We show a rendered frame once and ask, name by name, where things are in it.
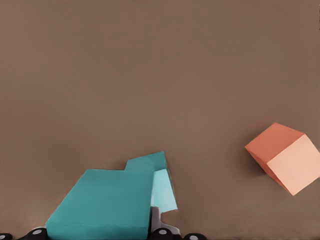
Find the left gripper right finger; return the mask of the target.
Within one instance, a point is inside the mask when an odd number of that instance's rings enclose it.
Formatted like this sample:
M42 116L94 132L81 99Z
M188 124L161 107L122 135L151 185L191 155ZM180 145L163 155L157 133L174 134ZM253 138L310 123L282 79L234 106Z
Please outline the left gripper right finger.
M181 240L180 230L161 222L159 207L151 208L149 240Z

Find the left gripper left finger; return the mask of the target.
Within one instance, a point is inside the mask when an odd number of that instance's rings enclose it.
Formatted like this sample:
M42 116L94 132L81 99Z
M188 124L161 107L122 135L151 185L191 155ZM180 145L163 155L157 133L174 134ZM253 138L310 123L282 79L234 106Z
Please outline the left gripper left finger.
M34 228L26 235L15 240L48 240L47 228L45 226Z

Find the large blue-green cube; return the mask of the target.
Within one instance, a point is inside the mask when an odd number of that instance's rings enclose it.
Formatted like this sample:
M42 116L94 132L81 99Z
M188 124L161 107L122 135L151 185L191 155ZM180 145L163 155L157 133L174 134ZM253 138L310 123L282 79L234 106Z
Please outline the large blue-green cube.
M52 240L146 240L153 172L88 169L46 222Z

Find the orange cube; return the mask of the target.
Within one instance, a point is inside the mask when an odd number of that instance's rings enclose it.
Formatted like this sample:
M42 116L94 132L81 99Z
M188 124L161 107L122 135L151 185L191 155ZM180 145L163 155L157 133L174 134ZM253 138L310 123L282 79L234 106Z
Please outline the orange cube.
M275 122L245 149L292 196L320 178L320 151L301 131Z

